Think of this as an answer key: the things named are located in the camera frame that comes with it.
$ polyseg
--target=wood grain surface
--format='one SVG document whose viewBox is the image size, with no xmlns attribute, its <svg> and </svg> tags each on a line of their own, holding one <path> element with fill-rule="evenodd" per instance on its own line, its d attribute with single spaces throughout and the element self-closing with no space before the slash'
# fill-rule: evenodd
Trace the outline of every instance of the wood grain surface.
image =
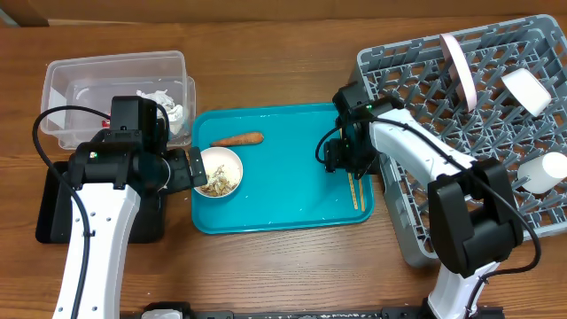
<svg viewBox="0 0 567 319">
<path fill-rule="evenodd" d="M 36 16 L 51 25 L 66 20 L 192 23 L 567 13 L 560 0 L 539 0 L 537 5 L 533 0 L 0 0 L 0 6 L 17 13 L 21 26 L 27 26 L 27 19 L 35 22 Z"/>
<path fill-rule="evenodd" d="M 346 83 L 363 48 L 505 19 L 0 29 L 0 317 L 50 318 L 66 261 L 66 245 L 42 245 L 34 236 L 46 167 L 30 131 L 51 61 L 179 50 L 197 84 L 198 113 L 324 102 Z M 557 19 L 567 27 L 567 16 Z M 41 140 L 53 160 L 69 155 L 56 138 Z M 121 309 L 159 300 L 237 312 L 417 305 L 435 285 L 438 267 L 405 263 L 379 183 L 375 190 L 376 211 L 362 224 L 230 236 L 197 231 L 190 192 L 175 194 L 167 203 L 165 237 L 128 247 Z M 503 306 L 509 318 L 567 316 L 567 236 L 541 242 L 537 269 L 491 280 L 481 304 Z M 532 254 L 527 242 L 503 267 L 524 265 Z"/>
</svg>

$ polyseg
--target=white bottle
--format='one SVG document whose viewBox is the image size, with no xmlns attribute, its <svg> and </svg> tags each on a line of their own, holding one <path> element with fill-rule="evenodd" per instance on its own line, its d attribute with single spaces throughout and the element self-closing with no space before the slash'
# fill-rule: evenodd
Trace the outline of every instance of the white bottle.
<svg viewBox="0 0 567 319">
<path fill-rule="evenodd" d="M 550 152 L 520 165 L 517 179 L 527 176 L 530 180 L 524 189 L 534 194 L 541 194 L 554 188 L 567 177 L 567 156 L 559 152 Z"/>
</svg>

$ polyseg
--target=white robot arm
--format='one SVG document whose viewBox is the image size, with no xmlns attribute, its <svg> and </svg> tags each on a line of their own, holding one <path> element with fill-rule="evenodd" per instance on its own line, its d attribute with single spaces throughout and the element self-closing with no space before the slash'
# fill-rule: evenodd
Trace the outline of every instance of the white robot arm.
<svg viewBox="0 0 567 319">
<path fill-rule="evenodd" d="M 423 128 L 414 120 L 407 109 L 393 109 L 378 116 L 381 119 L 393 120 L 418 130 L 450 154 L 461 165 L 470 168 L 475 159 L 469 155 L 458 152 Z M 437 152 L 415 134 L 404 128 L 372 122 L 369 125 L 370 141 L 379 151 L 388 154 L 398 161 L 410 172 L 421 185 L 433 182 L 440 175 L 455 175 L 460 170 L 447 163 Z M 428 298 L 431 311 L 438 319 L 461 319 L 466 314 L 466 306 L 472 290 L 481 275 L 498 268 L 498 262 L 491 262 L 475 271 L 471 276 L 463 278 L 441 265 L 435 289 Z M 471 312 L 477 310 L 476 300 Z"/>
<path fill-rule="evenodd" d="M 89 267 L 79 318 L 118 318 L 124 260 L 140 196 L 130 186 L 115 190 L 112 183 L 87 183 L 77 194 L 89 210 Z M 83 255 L 81 214 L 73 201 L 73 224 L 63 283 L 53 319 L 69 319 L 77 293 Z"/>
<path fill-rule="evenodd" d="M 342 128 L 344 133 L 324 145 L 326 170 L 344 168 L 359 177 L 361 172 L 374 174 L 377 171 L 369 170 L 373 165 L 369 163 L 376 163 L 377 155 L 384 153 L 427 189 L 431 241 L 442 263 L 438 282 L 427 299 L 429 313 L 438 319 L 469 317 L 476 313 L 484 287 L 482 283 L 471 298 L 479 278 L 496 270 L 523 240 L 519 221 L 480 191 L 470 177 L 482 179 L 514 205 L 506 169 L 496 159 L 479 162 L 444 144 L 395 98 L 365 104 L 361 102 L 365 93 L 355 90 L 355 86 L 346 86 L 333 98 L 339 113 L 335 130 Z M 448 163 L 441 152 L 461 167 Z M 469 212 L 466 200 L 470 197 L 483 199 L 483 206 Z M 494 247 L 497 237 L 501 242 Z"/>
</svg>

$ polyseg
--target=gray dish rack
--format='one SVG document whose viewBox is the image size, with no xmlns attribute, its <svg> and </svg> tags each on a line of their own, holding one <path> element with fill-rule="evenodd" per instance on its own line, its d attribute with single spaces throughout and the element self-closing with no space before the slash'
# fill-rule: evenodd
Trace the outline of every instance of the gray dish rack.
<svg viewBox="0 0 567 319">
<path fill-rule="evenodd" d="M 477 108 L 466 112 L 448 73 L 439 36 L 362 50 L 351 82 L 371 100 L 398 98 L 417 121 L 455 149 L 478 159 L 495 157 L 509 171 L 519 211 L 539 236 L 567 231 L 567 182 L 535 195 L 521 188 L 518 165 L 546 152 L 567 154 L 567 42 L 548 15 L 515 19 L 453 32 L 477 87 Z M 504 74 L 525 68 L 553 98 L 531 116 L 505 89 Z M 437 259 L 429 237 L 426 190 L 394 159 L 380 155 L 384 198 L 400 249 L 408 264 L 424 267 Z M 470 206 L 480 205 L 474 201 Z M 529 238 L 527 231 L 524 238 Z"/>
</svg>

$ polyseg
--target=white bowl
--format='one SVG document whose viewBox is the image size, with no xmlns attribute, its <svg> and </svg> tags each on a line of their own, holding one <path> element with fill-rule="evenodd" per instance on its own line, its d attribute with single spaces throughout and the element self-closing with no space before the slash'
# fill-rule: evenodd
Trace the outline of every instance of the white bowl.
<svg viewBox="0 0 567 319">
<path fill-rule="evenodd" d="M 203 159 L 203 166 L 205 166 L 205 171 L 209 168 L 210 170 L 216 170 L 219 165 L 225 165 L 225 167 L 230 167 L 232 170 L 237 171 L 237 187 L 235 187 L 230 193 L 222 196 L 209 196 L 206 195 L 200 187 L 195 187 L 194 190 L 207 197 L 207 198 L 224 198 L 232 194 L 242 182 L 242 175 L 244 174 L 244 167 L 242 166 L 242 161 L 238 155 L 232 150 L 226 147 L 210 147 L 201 152 L 201 158 Z"/>
</svg>

